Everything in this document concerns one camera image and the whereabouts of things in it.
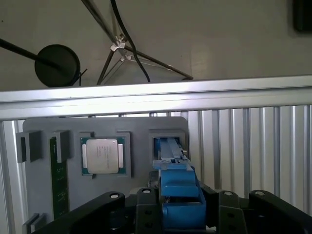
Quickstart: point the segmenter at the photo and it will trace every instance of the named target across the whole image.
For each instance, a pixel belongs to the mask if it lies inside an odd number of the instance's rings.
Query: black antenna
[[[38,55],[0,39],[0,47],[35,61],[38,79],[48,87],[72,86],[80,74],[80,61],[63,45],[48,45]]]

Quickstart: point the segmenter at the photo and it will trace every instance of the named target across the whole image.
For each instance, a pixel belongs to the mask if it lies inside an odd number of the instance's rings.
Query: round black antenna base
[[[80,62],[75,52],[64,45],[48,45],[38,56],[53,62],[56,66],[48,66],[35,62],[38,79],[48,87],[72,86],[79,78]]]

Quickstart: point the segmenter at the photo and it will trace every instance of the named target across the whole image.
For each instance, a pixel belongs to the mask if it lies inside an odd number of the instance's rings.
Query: gray slot holder
[[[28,215],[46,214],[47,223],[53,221],[49,148],[53,133],[59,134],[61,141],[64,132],[69,136],[66,164],[70,211],[108,191],[128,196],[133,188],[146,187],[149,172],[154,170],[153,137],[178,137],[188,150],[188,122],[183,117],[33,118],[24,122],[23,130],[26,136],[41,132],[40,160],[30,162],[27,158],[25,162],[27,204]],[[97,174],[93,179],[82,175],[80,138],[95,136],[125,138],[126,174]]]
[[[172,137],[172,138],[178,138],[180,141],[180,144],[184,150],[189,151],[187,148],[187,142],[186,142],[186,137],[185,137],[185,132],[181,129],[151,129],[149,131],[149,145],[150,145],[150,159],[151,162],[153,160],[160,159],[158,157],[154,156],[154,139],[155,138],[160,138],[160,137]]]
[[[41,158],[41,131],[16,133],[18,163],[36,161]]]
[[[33,233],[34,231],[39,230],[46,224],[47,224],[46,214],[42,214],[32,224],[30,224],[30,232]]]
[[[55,131],[51,137],[57,140],[57,162],[63,162],[70,157],[70,131]]]
[[[39,217],[39,214],[33,214],[29,220],[27,220],[23,226],[21,233],[22,234],[30,234],[31,233],[31,224],[36,221],[36,219]]]

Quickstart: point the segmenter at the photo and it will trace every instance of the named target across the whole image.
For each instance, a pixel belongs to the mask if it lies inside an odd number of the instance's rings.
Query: aluminum rail
[[[0,120],[312,104],[312,76],[0,92]]]

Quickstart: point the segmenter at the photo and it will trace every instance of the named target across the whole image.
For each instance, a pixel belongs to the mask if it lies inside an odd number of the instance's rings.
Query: white wall
[[[108,0],[97,0],[110,21]],[[312,38],[290,26],[288,0],[117,0],[137,48],[196,79],[312,73]],[[110,41],[79,0],[2,0],[0,38],[37,53],[64,44],[88,68],[83,85],[95,85]],[[39,89],[33,62],[0,49],[0,90]],[[179,76],[148,68],[151,79]],[[135,64],[116,83],[145,82]]]

